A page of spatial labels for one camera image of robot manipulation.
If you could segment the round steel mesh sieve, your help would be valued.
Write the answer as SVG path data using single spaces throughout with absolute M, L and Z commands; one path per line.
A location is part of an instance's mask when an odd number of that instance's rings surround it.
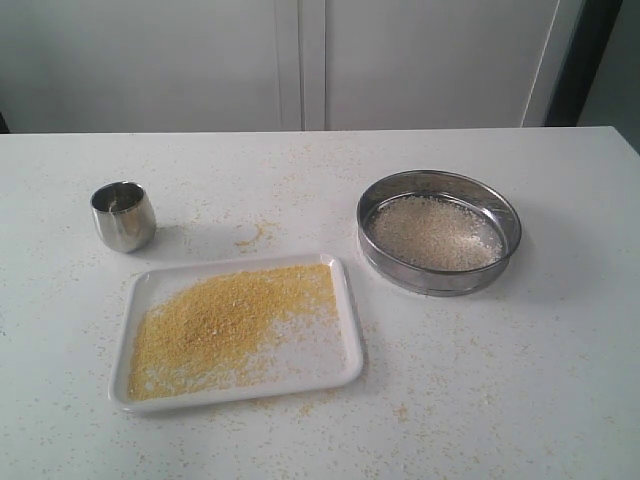
M 501 240 L 502 256 L 474 270 L 439 271 L 418 268 L 387 254 L 374 243 L 369 227 L 381 207 L 405 196 L 441 199 L 478 214 Z M 466 295 L 490 285 L 504 272 L 522 237 L 516 210 L 499 192 L 470 177 L 438 170 L 405 171 L 376 181 L 358 201 L 356 222 L 361 252 L 380 275 L 406 290 L 440 297 Z

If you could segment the stainless steel cup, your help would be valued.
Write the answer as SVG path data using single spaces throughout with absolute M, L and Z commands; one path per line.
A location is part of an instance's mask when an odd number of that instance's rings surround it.
M 109 249 L 128 254 L 154 239 L 155 213 L 141 185 L 110 183 L 93 193 L 90 205 L 97 234 Z

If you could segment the yellow white grain pile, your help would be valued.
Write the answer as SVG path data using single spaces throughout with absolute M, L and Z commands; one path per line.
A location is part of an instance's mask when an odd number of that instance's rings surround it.
M 369 231 L 381 250 L 422 269 L 469 271 L 502 256 L 501 240 L 486 220 L 441 199 L 393 199 L 374 214 Z

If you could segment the yellow millet grains on tray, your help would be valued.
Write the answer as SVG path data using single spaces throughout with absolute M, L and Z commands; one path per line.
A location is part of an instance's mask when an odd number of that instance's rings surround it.
M 267 353 L 336 317 L 326 264 L 201 280 L 143 315 L 127 392 L 144 401 L 253 386 L 267 375 Z

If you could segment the white plastic tray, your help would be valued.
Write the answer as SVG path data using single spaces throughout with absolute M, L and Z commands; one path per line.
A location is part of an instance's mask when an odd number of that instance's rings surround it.
M 300 336 L 267 353 L 271 365 L 267 375 L 253 386 L 209 388 L 193 394 L 134 401 L 127 392 L 133 343 L 143 315 L 173 294 L 217 275 L 321 263 L 329 266 L 337 317 L 315 322 Z M 334 388 L 356 379 L 363 366 L 363 353 L 356 314 L 345 270 L 340 260 L 327 253 L 266 259 L 236 259 L 214 263 L 155 269 L 134 282 L 118 342 L 109 384 L 109 397 L 121 409 L 147 414 L 195 408 L 225 402 Z

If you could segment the white cabinet doors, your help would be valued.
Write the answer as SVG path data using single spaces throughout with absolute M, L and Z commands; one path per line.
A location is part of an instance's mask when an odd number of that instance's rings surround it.
M 14 132 L 539 126 L 579 1 L 5 1 Z

